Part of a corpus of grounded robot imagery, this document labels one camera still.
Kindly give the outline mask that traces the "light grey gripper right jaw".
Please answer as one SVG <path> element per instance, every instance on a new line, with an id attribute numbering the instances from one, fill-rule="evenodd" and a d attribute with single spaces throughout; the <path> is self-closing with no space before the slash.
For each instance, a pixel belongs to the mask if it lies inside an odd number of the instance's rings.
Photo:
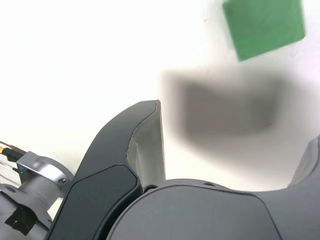
<path id="1" fill-rule="evenodd" d="M 320 237 L 320 140 L 309 142 L 289 187 L 245 192 L 173 184 L 135 200 L 109 240 L 317 240 Z"/>

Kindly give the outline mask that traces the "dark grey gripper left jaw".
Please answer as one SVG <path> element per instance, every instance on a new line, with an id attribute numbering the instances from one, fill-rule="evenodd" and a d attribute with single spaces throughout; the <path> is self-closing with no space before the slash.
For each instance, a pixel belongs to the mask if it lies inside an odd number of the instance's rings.
<path id="1" fill-rule="evenodd" d="M 138 102 L 96 135 L 63 199 L 49 240 L 104 240 L 145 187 L 166 178 L 161 102 Z"/>

